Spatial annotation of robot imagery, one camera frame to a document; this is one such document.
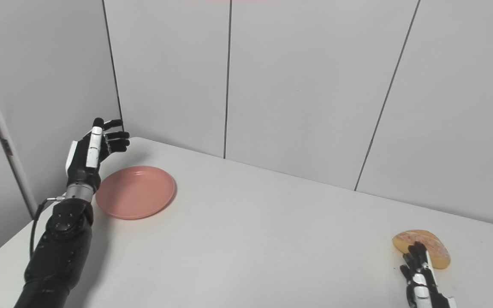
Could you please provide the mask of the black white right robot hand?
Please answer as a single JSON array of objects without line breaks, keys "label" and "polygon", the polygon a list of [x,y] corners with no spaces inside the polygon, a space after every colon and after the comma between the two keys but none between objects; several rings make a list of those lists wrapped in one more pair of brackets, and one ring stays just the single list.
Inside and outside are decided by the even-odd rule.
[{"label": "black white right robot hand", "polygon": [[410,308],[456,308],[454,298],[438,290],[430,254],[419,241],[408,246],[403,254],[405,264],[400,271],[406,279],[406,298]]}]

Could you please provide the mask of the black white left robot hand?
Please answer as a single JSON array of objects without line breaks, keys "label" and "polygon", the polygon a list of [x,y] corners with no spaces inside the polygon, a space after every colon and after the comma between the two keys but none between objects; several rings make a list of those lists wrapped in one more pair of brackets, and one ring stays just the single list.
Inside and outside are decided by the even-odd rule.
[{"label": "black white left robot hand", "polygon": [[122,125],[122,119],[103,121],[102,118],[96,118],[94,120],[92,128],[100,132],[100,148],[96,165],[89,166],[87,164],[92,130],[89,130],[78,142],[72,143],[66,161],[67,186],[87,184],[94,192],[98,191],[101,184],[99,174],[101,163],[113,153],[126,152],[131,144],[129,132],[109,132],[109,130]]}]

